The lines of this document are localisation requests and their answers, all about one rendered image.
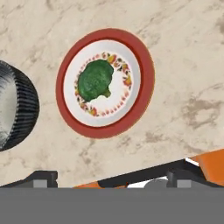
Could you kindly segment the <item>green broccoli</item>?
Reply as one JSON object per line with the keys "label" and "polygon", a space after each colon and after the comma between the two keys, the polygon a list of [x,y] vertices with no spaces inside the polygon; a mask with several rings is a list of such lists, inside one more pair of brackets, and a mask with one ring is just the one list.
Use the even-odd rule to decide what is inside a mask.
{"label": "green broccoli", "polygon": [[114,68],[103,59],[87,64],[78,79],[78,92],[85,102],[103,95],[110,97],[109,85],[112,81]]}

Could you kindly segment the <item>black ribbed bowl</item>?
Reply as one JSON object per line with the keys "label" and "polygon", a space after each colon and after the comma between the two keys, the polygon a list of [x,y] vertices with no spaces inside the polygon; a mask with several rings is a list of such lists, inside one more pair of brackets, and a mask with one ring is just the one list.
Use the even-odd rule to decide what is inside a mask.
{"label": "black ribbed bowl", "polygon": [[39,97],[31,80],[0,60],[0,151],[20,144],[39,117]]}

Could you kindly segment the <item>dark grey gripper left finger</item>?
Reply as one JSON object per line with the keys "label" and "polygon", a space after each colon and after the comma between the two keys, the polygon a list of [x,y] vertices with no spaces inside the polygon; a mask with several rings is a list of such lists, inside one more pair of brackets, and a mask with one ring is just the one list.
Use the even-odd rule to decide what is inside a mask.
{"label": "dark grey gripper left finger", "polygon": [[58,183],[57,171],[34,171],[25,179],[9,183],[2,187],[19,187],[19,188],[57,188]]}

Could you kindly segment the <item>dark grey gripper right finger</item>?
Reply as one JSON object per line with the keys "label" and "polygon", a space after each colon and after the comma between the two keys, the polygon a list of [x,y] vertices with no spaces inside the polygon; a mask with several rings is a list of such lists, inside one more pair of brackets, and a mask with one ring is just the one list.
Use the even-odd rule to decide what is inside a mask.
{"label": "dark grey gripper right finger", "polygon": [[170,170],[167,172],[167,187],[173,188],[222,188],[222,185],[209,182],[204,178],[185,170]]}

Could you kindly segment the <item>orange cupboard front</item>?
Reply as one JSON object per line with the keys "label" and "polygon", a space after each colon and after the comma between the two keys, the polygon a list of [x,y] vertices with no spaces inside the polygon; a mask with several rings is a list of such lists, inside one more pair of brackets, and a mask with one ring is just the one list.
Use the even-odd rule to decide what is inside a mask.
{"label": "orange cupboard front", "polygon": [[[195,162],[193,165],[198,166],[202,170],[205,180],[224,186],[224,149],[190,157],[190,160]],[[99,186],[98,181],[77,185],[77,188],[102,188]],[[130,185],[112,188],[126,188]]]}

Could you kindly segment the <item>red rimmed white plate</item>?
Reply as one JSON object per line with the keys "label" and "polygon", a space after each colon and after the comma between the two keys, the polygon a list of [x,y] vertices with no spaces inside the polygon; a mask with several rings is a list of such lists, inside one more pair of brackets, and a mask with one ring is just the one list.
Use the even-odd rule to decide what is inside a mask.
{"label": "red rimmed white plate", "polygon": [[[111,68],[105,92],[86,101],[80,75],[103,61]],[[56,99],[63,119],[75,132],[92,138],[116,136],[133,126],[147,109],[155,84],[150,53],[135,35],[102,29],[81,38],[59,68]]]}

